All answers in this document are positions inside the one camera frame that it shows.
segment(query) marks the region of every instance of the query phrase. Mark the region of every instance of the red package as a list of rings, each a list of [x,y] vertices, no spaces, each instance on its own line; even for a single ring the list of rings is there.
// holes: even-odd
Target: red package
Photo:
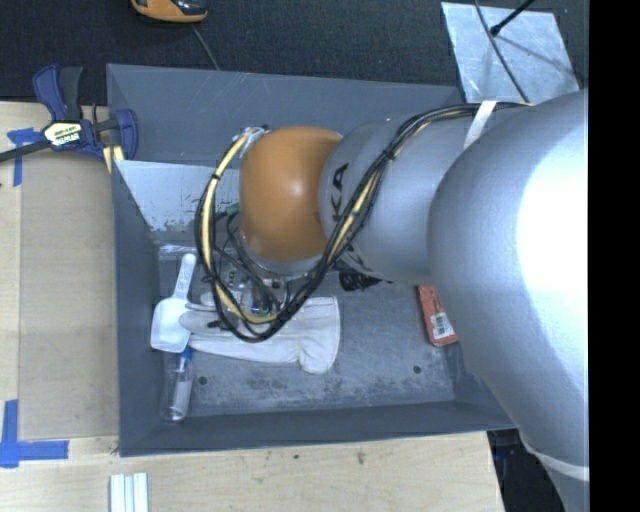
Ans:
[[[436,287],[431,284],[421,285],[418,286],[418,293],[429,341],[439,347],[458,341],[458,335],[451,327]]]

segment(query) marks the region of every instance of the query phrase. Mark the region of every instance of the black cable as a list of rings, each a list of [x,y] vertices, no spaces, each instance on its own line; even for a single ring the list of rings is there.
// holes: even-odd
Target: black cable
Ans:
[[[198,38],[198,41],[200,41],[200,44],[204,48],[204,51],[207,52],[207,56],[209,57],[211,64],[213,64],[214,69],[220,71],[220,66],[218,66],[218,61],[216,61],[216,58],[213,56],[213,53],[211,53],[211,50],[209,49],[209,45],[204,40],[204,37],[202,37],[202,34],[200,33],[200,31],[195,27],[194,24],[190,24],[189,26],[191,27],[191,30],[193,30],[193,33]]]
[[[493,27],[491,27],[491,30],[489,30],[491,35],[494,36],[494,37],[497,36],[504,27],[506,27],[509,23],[511,23],[515,18],[520,16],[520,14],[523,11],[525,11],[535,1],[536,0],[527,0],[520,7],[518,7],[515,11],[513,11],[511,14],[509,14],[509,16],[507,16],[505,19],[503,19],[500,23],[496,23]]]
[[[478,17],[480,18],[480,22],[482,23],[482,28],[487,34],[487,37],[489,38],[489,42],[491,43],[491,46],[493,46],[493,50],[496,52],[498,59],[502,63],[502,67],[504,68],[507,75],[509,76],[509,80],[511,80],[511,83],[518,91],[518,94],[522,96],[523,101],[525,103],[531,103],[529,101],[529,97],[525,94],[525,92],[522,90],[522,88],[518,84],[518,81],[513,76],[513,73],[511,72],[511,68],[509,68],[509,66],[507,65],[507,62],[504,60],[504,57],[502,56],[502,52],[500,52],[500,50],[498,49],[498,45],[493,40],[493,36],[491,35],[491,31],[489,29],[489,26],[487,25],[487,20],[484,19],[484,15],[482,14],[482,10],[480,9],[480,4],[478,4],[478,0],[473,0],[473,3],[476,6],[476,11],[478,12]]]
[[[273,294],[271,290],[268,290],[268,287],[261,282],[260,276],[258,272],[250,268],[252,265],[247,264],[247,262],[240,260],[236,260],[228,256],[228,261],[234,260],[235,267],[240,269],[242,272],[246,273],[247,276],[252,276],[251,280],[256,284],[260,283],[259,289],[264,293],[268,292],[268,295],[271,297],[264,297],[264,300],[267,304],[270,304],[270,313],[275,315],[275,318],[270,321],[270,323],[258,324],[252,322],[242,311],[242,308],[236,301],[233,294],[226,287],[223,280],[221,279],[220,272],[216,268],[216,265],[212,265],[212,268],[207,268],[208,279],[211,282],[211,288],[214,295],[214,300],[216,302],[216,309],[220,312],[220,321],[222,327],[233,332],[233,334],[247,342],[260,342],[265,341],[270,338],[274,334],[276,334],[292,317],[295,315],[299,309],[304,305],[309,296],[318,288],[318,286],[323,281],[327,272],[339,262],[342,257],[344,251],[349,247],[352,240],[355,236],[360,232],[362,227],[364,226],[370,211],[373,208],[373,205],[376,201],[378,192],[380,190],[380,184],[382,182],[382,178],[384,176],[385,170],[388,168],[388,163],[395,159],[397,154],[402,150],[402,147],[407,142],[409,138],[418,133],[422,128],[427,126],[428,124],[445,119],[455,119],[463,116],[471,116],[475,115],[475,113],[479,109],[479,104],[464,104],[453,107],[445,107],[442,109],[429,111],[424,114],[419,114],[417,116],[413,116],[408,119],[400,129],[397,130],[395,136],[391,140],[391,142],[386,146],[386,148],[378,155],[378,157],[374,160],[374,162],[369,166],[367,171],[364,173],[362,179],[358,183],[355,192],[349,198],[349,201],[346,203],[344,210],[340,214],[334,229],[329,236],[329,240],[325,251],[320,257],[319,261],[309,270],[305,277],[303,278],[306,282],[300,286],[300,288],[294,293],[293,297],[290,297],[288,293],[287,298],[284,303],[280,304],[277,301],[273,301]],[[522,105],[518,103],[499,103],[496,108],[512,108],[512,107],[521,107]],[[367,191],[367,197],[364,197],[364,191],[366,187],[370,187]],[[200,253],[201,259],[204,261],[204,255],[202,253],[202,240],[200,237],[201,228],[202,228],[202,208],[204,204],[205,193],[200,198],[200,202],[198,204],[198,209],[196,212],[196,245],[198,247],[198,251]],[[364,197],[364,202],[361,205],[361,208],[357,215],[354,216],[355,213],[355,205],[360,197]],[[235,233],[230,230],[230,221],[232,220],[233,215],[227,218],[227,235],[231,239],[232,245],[238,251],[239,256],[241,256],[242,248],[240,244],[234,240]],[[350,219],[353,218],[352,223],[346,228],[344,231],[347,222],[350,222]],[[338,242],[338,238],[343,235],[344,238]],[[219,252],[220,249],[215,245],[216,240],[216,222],[210,223],[209,225],[209,236],[210,239],[214,241],[214,245],[211,249],[212,252]],[[237,308],[239,315],[235,315],[239,318],[239,321],[242,322],[242,325],[246,328],[249,335],[240,332],[238,328],[232,324],[232,322],[225,315],[225,308],[222,305],[222,300],[218,294],[217,287],[219,287],[225,297]],[[255,331],[251,325],[268,325],[267,329],[262,332]]]

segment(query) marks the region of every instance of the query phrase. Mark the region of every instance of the white tape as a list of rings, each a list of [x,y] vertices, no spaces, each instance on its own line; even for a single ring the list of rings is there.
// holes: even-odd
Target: white tape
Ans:
[[[183,254],[185,252],[198,252],[196,247],[187,247],[184,245],[164,244],[158,249],[160,254]]]
[[[243,148],[240,150],[240,153],[238,154],[238,156],[240,158],[244,158],[244,155],[247,153],[247,151],[249,151],[249,148],[253,146],[256,142],[258,142],[258,140],[260,140],[270,131],[271,130],[265,130],[264,128],[249,126],[245,128],[242,133],[234,135],[233,139],[231,139],[233,142],[237,141],[243,135],[247,136],[247,142],[245,143]]]
[[[473,122],[469,127],[469,131],[467,132],[467,137],[464,140],[464,149],[467,149],[471,144],[478,140],[480,135],[482,135],[482,131],[491,117],[493,109],[496,108],[497,103],[497,101],[483,101],[480,104],[478,113],[473,119]]]

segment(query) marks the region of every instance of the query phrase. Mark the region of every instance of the white glove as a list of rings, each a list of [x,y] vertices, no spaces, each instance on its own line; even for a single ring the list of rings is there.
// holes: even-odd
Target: white glove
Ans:
[[[185,315],[193,320],[193,313],[203,315],[199,312]],[[180,322],[193,325],[184,315]],[[312,297],[282,329],[261,343],[247,343],[218,328],[193,329],[197,334],[191,335],[189,346],[194,350],[262,363],[299,362],[304,371],[321,375],[329,371],[338,354],[340,310],[335,297]]]

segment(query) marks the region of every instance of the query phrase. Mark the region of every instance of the gray tray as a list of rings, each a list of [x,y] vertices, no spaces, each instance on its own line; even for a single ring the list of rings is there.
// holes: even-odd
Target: gray tray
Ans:
[[[136,160],[178,164],[177,172],[214,165],[245,126],[310,124],[346,134],[460,102],[450,87],[119,65],[108,67],[108,90],[110,110],[131,108],[138,117]],[[153,169],[140,172],[154,179]],[[342,340],[328,373],[197,353],[190,414],[183,424],[164,423],[163,354],[149,347],[149,331],[155,304],[172,292],[179,255],[158,248],[193,246],[192,227],[150,229],[138,207],[145,191],[132,191],[118,168],[112,187],[123,456],[513,427],[466,371],[463,342],[438,348],[426,341],[415,288],[381,283],[347,293],[333,274],[317,291],[340,303]]]

